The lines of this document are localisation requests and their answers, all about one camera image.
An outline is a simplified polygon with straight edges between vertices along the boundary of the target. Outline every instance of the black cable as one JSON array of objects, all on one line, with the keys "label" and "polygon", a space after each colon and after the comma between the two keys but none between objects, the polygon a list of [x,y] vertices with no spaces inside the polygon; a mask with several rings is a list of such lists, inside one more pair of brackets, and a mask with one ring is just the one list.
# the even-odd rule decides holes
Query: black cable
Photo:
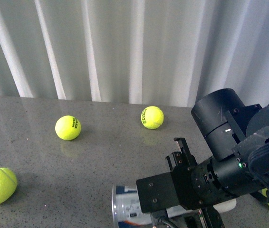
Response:
[{"label": "black cable", "polygon": [[179,228],[177,227],[175,224],[173,224],[170,220],[167,219],[163,219],[161,220],[161,222],[167,226],[169,226],[170,228]]},{"label": "black cable", "polygon": [[257,167],[260,166],[260,161],[269,156],[269,142],[253,151],[248,157],[249,170],[254,177],[259,180],[264,186],[269,189],[269,175],[258,173]]}]

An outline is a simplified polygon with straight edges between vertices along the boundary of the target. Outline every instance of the curtain fold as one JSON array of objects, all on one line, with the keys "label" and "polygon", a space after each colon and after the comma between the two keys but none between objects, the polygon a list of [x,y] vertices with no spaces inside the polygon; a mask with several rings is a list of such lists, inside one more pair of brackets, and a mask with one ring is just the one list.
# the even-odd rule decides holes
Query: curtain fold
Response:
[{"label": "curtain fold", "polygon": [[269,0],[0,1],[0,95],[269,103]]}]

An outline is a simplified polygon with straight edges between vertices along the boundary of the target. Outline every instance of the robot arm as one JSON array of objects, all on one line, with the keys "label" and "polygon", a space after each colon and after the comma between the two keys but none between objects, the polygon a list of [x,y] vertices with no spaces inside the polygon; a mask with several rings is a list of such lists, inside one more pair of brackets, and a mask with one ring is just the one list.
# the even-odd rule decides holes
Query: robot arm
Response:
[{"label": "robot arm", "polygon": [[166,208],[181,205],[198,209],[205,227],[221,228],[213,205],[269,190],[269,105],[245,106],[222,89],[197,102],[192,116],[213,156],[197,164],[186,140],[175,138],[180,151],[166,157],[170,172],[137,180],[142,212],[151,213],[154,226],[165,223]]}]

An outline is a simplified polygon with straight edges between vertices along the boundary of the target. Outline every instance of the white curtain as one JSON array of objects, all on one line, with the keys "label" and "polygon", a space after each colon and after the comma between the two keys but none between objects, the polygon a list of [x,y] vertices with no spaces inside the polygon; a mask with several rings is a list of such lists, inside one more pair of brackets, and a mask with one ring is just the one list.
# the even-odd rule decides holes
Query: white curtain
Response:
[{"label": "white curtain", "polygon": [[269,103],[269,0],[0,0],[0,95]]}]

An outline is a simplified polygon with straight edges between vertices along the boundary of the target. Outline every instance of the gray countertop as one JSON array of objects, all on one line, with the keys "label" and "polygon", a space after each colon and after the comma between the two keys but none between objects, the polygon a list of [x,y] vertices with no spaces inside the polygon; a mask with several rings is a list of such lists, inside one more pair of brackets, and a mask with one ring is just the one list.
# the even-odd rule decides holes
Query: gray countertop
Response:
[{"label": "gray countertop", "polygon": [[[145,107],[0,97],[0,167],[18,178],[16,192],[0,205],[0,227],[113,227],[112,186],[167,172],[174,137],[186,138],[197,162],[211,156],[190,108],[160,106],[164,123],[148,130],[140,121]],[[54,130],[67,114],[82,124],[73,141]],[[269,228],[269,208],[243,196],[222,219],[227,228]]]}]

